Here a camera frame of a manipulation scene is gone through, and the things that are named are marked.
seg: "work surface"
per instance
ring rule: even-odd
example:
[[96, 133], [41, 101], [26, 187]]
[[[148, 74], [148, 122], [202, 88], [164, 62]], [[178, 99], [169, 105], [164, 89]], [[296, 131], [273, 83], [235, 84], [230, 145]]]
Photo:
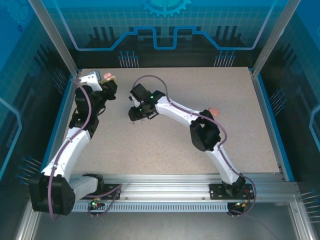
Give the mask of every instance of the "work surface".
[[[83, 69], [84, 76], [92, 69]], [[246, 67], [115, 68], [100, 69], [116, 76], [116, 100], [106, 102], [99, 126], [83, 149], [73, 174], [212, 174], [218, 173], [208, 156], [197, 150], [189, 128], [158, 115], [131, 123], [128, 99], [142, 75], [162, 78], [169, 97], [194, 110], [219, 109], [215, 118], [227, 131], [224, 148], [242, 173], [278, 172], [257, 95]], [[151, 92], [164, 92], [155, 78], [140, 83]]]

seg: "enclosure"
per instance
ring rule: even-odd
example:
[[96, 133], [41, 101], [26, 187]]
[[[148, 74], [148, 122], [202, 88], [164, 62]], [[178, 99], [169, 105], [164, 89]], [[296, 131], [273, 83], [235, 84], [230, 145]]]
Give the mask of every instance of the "enclosure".
[[[0, 0], [0, 239], [318, 239], [319, 10], [311, 0]], [[118, 90], [71, 180], [101, 174], [122, 184], [120, 197], [99, 219], [81, 200], [51, 221], [33, 211], [28, 181], [66, 137], [72, 79], [93, 70], [113, 73]], [[143, 75], [188, 108], [219, 109], [224, 148], [256, 185], [249, 215], [218, 210], [228, 204], [211, 199], [219, 171], [188, 129], [162, 115], [130, 121]]]

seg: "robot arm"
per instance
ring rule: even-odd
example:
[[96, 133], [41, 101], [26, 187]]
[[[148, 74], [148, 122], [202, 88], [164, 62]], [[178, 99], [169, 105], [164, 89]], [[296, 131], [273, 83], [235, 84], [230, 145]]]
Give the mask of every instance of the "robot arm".
[[246, 181], [243, 177], [232, 171], [232, 169], [234, 169], [235, 172], [238, 173], [228, 158], [223, 146], [220, 146], [220, 149], [218, 149], [221, 140], [218, 126], [197, 116], [202, 115], [213, 119], [213, 116], [208, 110], [199, 112], [187, 108], [168, 99], [167, 96], [160, 91], [155, 91], [151, 94], [151, 92], [146, 90], [141, 84], [136, 85], [130, 91], [129, 99], [132, 100], [135, 105], [129, 110], [131, 121], [143, 118], [152, 119], [158, 114], [163, 114], [189, 127], [193, 145], [198, 150], [205, 152], [213, 161], [220, 173], [226, 193], [230, 197], [235, 197], [238, 194]]
[[[85, 174], [72, 183], [69, 183], [69, 180], [79, 155], [92, 139], [98, 127], [98, 115], [102, 109], [105, 109], [106, 101], [116, 99], [117, 84], [115, 81], [114, 76], [102, 79], [98, 71], [93, 71], [80, 78], [80, 82], [86, 84], [83, 88], [90, 99], [91, 116], [89, 122], [81, 130], [88, 117], [89, 108], [84, 93], [77, 88], [75, 91], [76, 111], [72, 114], [65, 140], [42, 172], [29, 179], [28, 185], [33, 210], [49, 212], [47, 194], [49, 178], [53, 168], [55, 168], [55, 171], [51, 185], [51, 195], [54, 214], [68, 215], [76, 201], [88, 194], [98, 195], [103, 193], [104, 181], [100, 175]], [[71, 140], [71, 137], [79, 130], [81, 131]]]

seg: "purple cable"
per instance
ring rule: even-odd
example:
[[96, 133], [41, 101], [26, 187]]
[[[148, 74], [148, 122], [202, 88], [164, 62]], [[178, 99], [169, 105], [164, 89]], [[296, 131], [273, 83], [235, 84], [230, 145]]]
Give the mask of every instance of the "purple cable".
[[64, 150], [66, 149], [66, 147], [68, 146], [68, 144], [70, 142], [72, 142], [72, 140], [87, 126], [89, 120], [90, 120], [90, 117], [91, 117], [91, 111], [92, 111], [92, 106], [91, 106], [91, 103], [90, 103], [90, 99], [89, 99], [89, 96], [86, 92], [86, 90], [80, 85], [79, 83], [79, 79], [77, 78], [76, 80], [72, 80], [80, 89], [81, 91], [83, 92], [84, 94], [84, 97], [86, 99], [86, 102], [88, 103], [88, 116], [86, 117], [86, 120], [84, 122], [84, 124], [82, 125], [82, 127], [74, 134], [70, 137], [69, 141], [67, 141], [63, 146], [62, 148], [60, 149], [60, 151], [58, 152], [56, 158], [55, 158], [55, 161], [53, 163], [53, 166], [52, 166], [52, 170], [51, 170], [51, 174], [50, 174], [50, 178], [49, 178], [49, 183], [48, 183], [48, 207], [49, 207], [49, 213], [50, 213], [50, 217], [53, 221], [55, 221], [59, 215], [57, 217], [55, 217], [54, 215], [54, 210], [53, 210], [53, 206], [52, 206], [52, 197], [51, 197], [51, 193], [52, 193], [52, 181], [54, 179], [54, 174], [55, 174], [55, 171], [56, 171], [56, 166], [58, 164], [58, 161], [60, 159], [60, 156], [61, 154], [64, 152]]
[[151, 74], [148, 74], [148, 75], [143, 75], [141, 77], [139, 77], [137, 80], [135, 80], [135, 82], [133, 83], [133, 86], [132, 88], [134, 88], [137, 84], [137, 82], [139, 82], [141, 79], [144, 79], [144, 78], [155, 78], [155, 79], [158, 79], [160, 82], [162, 82], [162, 84], [164, 85], [164, 88], [165, 88], [165, 96], [166, 96], [166, 99], [167, 101], [172, 105], [174, 106], [176, 109], [179, 109], [180, 111], [183, 111], [187, 114], [190, 114], [190, 115], [193, 115], [193, 116], [196, 116], [196, 117], [200, 117], [202, 119], [205, 119], [205, 120], [208, 120], [214, 124], [216, 124], [223, 132], [224, 134], [224, 139], [220, 142], [220, 144], [218, 145], [218, 151], [220, 152], [220, 154], [222, 155], [222, 158], [223, 160], [225, 161], [225, 163], [227, 164], [227, 166], [231, 169], [232, 172], [234, 172], [234, 174], [238, 175], [239, 177], [243, 177], [245, 179], [247, 179], [248, 181], [250, 181], [252, 183], [252, 186], [253, 186], [253, 189], [254, 189], [254, 199], [253, 199], [253, 202], [251, 204], [251, 206], [249, 207], [249, 209], [242, 213], [241, 216], [244, 216], [246, 215], [249, 211], [251, 211], [251, 209], [253, 208], [253, 206], [255, 205], [256, 203], [256, 200], [257, 200], [257, 188], [256, 188], [256, 185], [254, 183], [254, 181], [252, 181], [251, 178], [247, 177], [247, 176], [244, 176], [244, 175], [241, 175], [240, 173], [238, 173], [236, 170], [233, 169], [233, 167], [230, 165], [230, 163], [228, 162], [226, 156], [224, 155], [224, 153], [222, 152], [221, 150], [221, 145], [224, 144], [227, 139], [228, 139], [228, 135], [227, 135], [227, 131], [225, 130], [225, 128], [218, 122], [216, 122], [215, 120], [211, 119], [210, 117], [207, 117], [207, 116], [203, 116], [201, 114], [198, 114], [198, 113], [194, 113], [194, 112], [191, 112], [191, 111], [187, 111], [185, 109], [183, 109], [182, 107], [179, 107], [177, 105], [175, 105], [174, 103], [171, 102], [170, 98], [169, 98], [169, 92], [168, 92], [168, 87], [167, 87], [167, 84], [165, 83], [165, 81], [163, 81], [160, 77], [158, 76], [155, 76], [155, 75], [151, 75]]
[[[231, 210], [231, 212], [234, 212], [236, 214], [240, 214], [240, 216], [243, 215], [242, 212], [237, 211], [237, 210]], [[271, 233], [275, 237], [275, 239], [280, 240], [280, 237], [278, 237], [276, 234], [274, 234], [262, 221], [260, 221], [259, 219], [255, 218], [253, 216], [250, 216], [250, 215], [247, 215], [247, 217], [260, 223], [269, 233]]]
[[[94, 196], [94, 195], [87, 195], [87, 196], [86, 196], [86, 197], [88, 197], [88, 198], [102, 198], [102, 197], [104, 197], [104, 196], [107, 196], [107, 195], [109, 195], [109, 194], [112, 194], [115, 190], [117, 190], [117, 191], [116, 191], [116, 194], [115, 194], [114, 197], [113, 197], [112, 202], [110, 203], [110, 205], [107, 207], [107, 209], [106, 209], [104, 212], [98, 214], [97, 217], [105, 215], [105, 214], [111, 209], [111, 207], [112, 207], [112, 205], [114, 204], [117, 196], [118, 196], [119, 193], [120, 193], [121, 187], [122, 187], [122, 184], [119, 184], [117, 187], [115, 187], [114, 189], [112, 189], [111, 191], [109, 191], [109, 192], [107, 192], [107, 193], [104, 193], [104, 194], [101, 194], [101, 195], [96, 195], [96, 196]], [[88, 214], [90, 214], [91, 217], [94, 216], [94, 215], [91, 213], [91, 211], [90, 211], [89, 208], [88, 208]]]

